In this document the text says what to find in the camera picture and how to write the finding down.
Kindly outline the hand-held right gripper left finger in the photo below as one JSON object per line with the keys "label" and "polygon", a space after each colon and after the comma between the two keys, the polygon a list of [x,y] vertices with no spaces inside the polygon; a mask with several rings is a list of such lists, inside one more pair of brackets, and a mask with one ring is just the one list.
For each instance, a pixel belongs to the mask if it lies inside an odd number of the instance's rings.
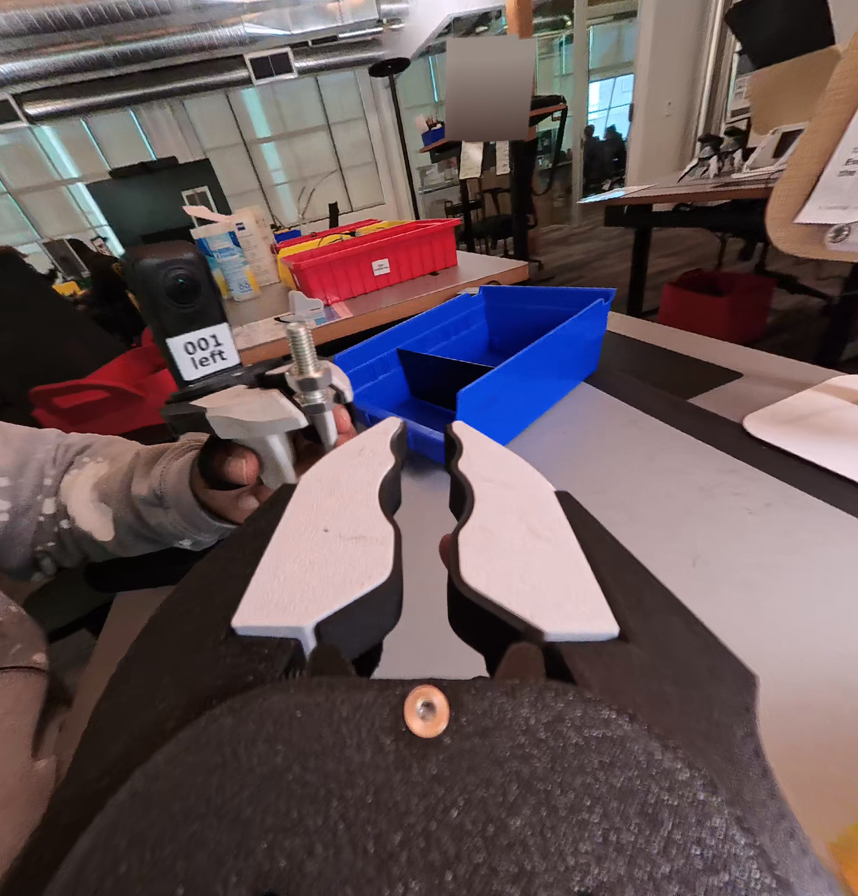
{"label": "hand-held right gripper left finger", "polygon": [[407,425],[382,420],[299,480],[232,618],[240,636],[329,645],[347,660],[375,652],[400,620],[395,514]]}

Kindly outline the white instruction sheet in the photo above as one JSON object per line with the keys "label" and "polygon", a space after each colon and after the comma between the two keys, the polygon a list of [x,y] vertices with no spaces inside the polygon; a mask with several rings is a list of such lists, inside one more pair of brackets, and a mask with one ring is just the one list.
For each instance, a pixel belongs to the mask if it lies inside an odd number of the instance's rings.
{"label": "white instruction sheet", "polygon": [[858,108],[804,207],[794,218],[794,223],[801,225],[854,222],[858,222]]}

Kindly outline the blue plastic bin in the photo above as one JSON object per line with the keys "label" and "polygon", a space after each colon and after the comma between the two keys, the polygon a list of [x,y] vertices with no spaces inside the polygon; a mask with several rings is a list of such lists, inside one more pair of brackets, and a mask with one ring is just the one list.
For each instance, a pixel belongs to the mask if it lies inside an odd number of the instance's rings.
{"label": "blue plastic bin", "polygon": [[[400,418],[409,453],[444,463],[453,422],[506,445],[591,375],[615,295],[605,287],[484,285],[336,354],[335,364],[366,426]],[[447,411],[411,397],[397,349],[493,369]]]}

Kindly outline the wooden stand black panel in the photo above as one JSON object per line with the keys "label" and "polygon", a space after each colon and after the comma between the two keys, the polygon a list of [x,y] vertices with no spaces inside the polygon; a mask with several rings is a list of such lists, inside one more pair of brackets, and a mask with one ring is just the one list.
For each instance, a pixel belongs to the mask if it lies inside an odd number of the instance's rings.
{"label": "wooden stand black panel", "polygon": [[809,122],[841,57],[829,2],[733,2],[725,24],[745,60],[752,132]]}

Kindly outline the person's left hand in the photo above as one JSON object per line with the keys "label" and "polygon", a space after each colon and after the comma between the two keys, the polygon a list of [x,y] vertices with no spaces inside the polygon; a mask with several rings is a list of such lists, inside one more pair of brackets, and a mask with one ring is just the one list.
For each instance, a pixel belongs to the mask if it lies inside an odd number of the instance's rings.
{"label": "person's left hand", "polygon": [[[335,447],[356,436],[351,409],[333,408],[337,430]],[[300,477],[317,464],[326,451],[304,431],[293,434],[295,476]],[[212,515],[232,524],[242,524],[272,497],[275,489],[266,486],[260,460],[251,449],[211,435],[201,446],[194,463],[190,486],[193,496]]]}

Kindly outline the silver air duct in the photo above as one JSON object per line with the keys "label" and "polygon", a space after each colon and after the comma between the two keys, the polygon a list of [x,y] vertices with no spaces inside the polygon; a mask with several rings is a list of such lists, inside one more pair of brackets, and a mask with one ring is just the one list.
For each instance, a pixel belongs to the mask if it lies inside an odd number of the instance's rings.
{"label": "silver air duct", "polygon": [[400,1],[0,1],[0,127],[380,63]]}

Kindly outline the person's left forearm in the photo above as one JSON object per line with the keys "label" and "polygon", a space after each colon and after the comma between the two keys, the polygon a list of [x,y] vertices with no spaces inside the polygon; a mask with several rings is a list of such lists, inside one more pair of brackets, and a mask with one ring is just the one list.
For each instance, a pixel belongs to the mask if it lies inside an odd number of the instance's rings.
{"label": "person's left forearm", "polygon": [[143,445],[0,421],[0,571],[41,579],[226,537],[232,526],[192,493],[202,445],[201,436]]}

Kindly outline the silver flange bolt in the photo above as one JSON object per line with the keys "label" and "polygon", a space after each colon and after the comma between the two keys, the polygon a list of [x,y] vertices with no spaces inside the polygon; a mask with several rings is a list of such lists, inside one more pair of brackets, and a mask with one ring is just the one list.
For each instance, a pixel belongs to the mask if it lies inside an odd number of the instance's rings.
{"label": "silver flange bolt", "polygon": [[[310,328],[302,322],[291,322],[286,326],[286,340],[291,354],[290,366],[297,373],[315,373],[321,360],[316,352],[312,340]],[[326,409],[302,409],[304,416],[314,428],[323,449],[331,451],[338,437],[337,424],[335,422],[335,407]]]}

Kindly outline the white box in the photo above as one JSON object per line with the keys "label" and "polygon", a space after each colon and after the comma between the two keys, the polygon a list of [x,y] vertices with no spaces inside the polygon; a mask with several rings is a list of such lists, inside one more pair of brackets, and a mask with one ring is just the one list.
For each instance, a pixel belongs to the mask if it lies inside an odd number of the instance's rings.
{"label": "white box", "polygon": [[274,253],[276,244],[264,209],[245,207],[235,211],[230,218],[258,288],[277,284],[280,276]]}

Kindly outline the red handled basket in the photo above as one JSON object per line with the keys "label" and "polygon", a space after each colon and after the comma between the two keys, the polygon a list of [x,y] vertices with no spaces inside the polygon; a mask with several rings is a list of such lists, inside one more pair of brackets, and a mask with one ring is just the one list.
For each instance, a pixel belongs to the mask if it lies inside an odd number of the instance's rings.
{"label": "red handled basket", "polygon": [[127,435],[163,427],[162,409],[176,391],[174,377],[150,330],[86,377],[34,387],[28,394],[35,421],[65,433]]}
{"label": "red handled basket", "polygon": [[665,283],[656,320],[722,342],[756,342],[767,330],[776,285],[754,273],[691,270]]}

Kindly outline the silver hex nut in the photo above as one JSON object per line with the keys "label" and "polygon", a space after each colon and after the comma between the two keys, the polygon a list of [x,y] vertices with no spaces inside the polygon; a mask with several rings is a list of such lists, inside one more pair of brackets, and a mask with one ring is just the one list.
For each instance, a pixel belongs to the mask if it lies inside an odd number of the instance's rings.
{"label": "silver hex nut", "polygon": [[311,374],[297,373],[289,366],[285,378],[293,399],[302,409],[324,410],[333,403],[332,364],[319,364]]}

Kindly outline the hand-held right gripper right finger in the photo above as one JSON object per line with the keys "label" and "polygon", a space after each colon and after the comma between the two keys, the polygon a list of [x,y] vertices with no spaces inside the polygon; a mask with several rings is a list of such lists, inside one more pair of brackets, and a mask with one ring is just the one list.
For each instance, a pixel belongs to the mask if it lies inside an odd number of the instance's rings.
{"label": "hand-held right gripper right finger", "polygon": [[605,644],[621,628],[560,493],[531,463],[462,421],[446,429],[447,618],[489,676],[508,650]]}

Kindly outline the black bin divider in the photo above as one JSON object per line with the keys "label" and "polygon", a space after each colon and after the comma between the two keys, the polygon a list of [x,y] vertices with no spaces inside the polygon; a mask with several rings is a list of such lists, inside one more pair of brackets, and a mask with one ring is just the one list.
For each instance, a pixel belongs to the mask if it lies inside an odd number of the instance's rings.
{"label": "black bin divider", "polygon": [[420,351],[397,349],[412,398],[457,411],[457,396],[492,371],[492,366]]}

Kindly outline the blue-white wipes tub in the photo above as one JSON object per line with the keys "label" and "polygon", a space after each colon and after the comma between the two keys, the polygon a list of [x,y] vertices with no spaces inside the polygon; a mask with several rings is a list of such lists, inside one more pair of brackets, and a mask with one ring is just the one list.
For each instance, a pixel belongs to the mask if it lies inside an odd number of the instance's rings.
{"label": "blue-white wipes tub", "polygon": [[208,216],[203,206],[186,208],[196,222],[190,234],[225,299],[243,302],[260,294],[256,276],[240,242],[233,216]]}

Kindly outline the black partition panel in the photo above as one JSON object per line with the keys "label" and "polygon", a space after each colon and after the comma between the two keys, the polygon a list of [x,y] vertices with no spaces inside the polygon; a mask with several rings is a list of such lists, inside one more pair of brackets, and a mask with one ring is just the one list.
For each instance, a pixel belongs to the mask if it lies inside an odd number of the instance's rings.
{"label": "black partition panel", "polygon": [[25,261],[0,255],[0,421],[36,427],[33,388],[86,377],[125,350]]}

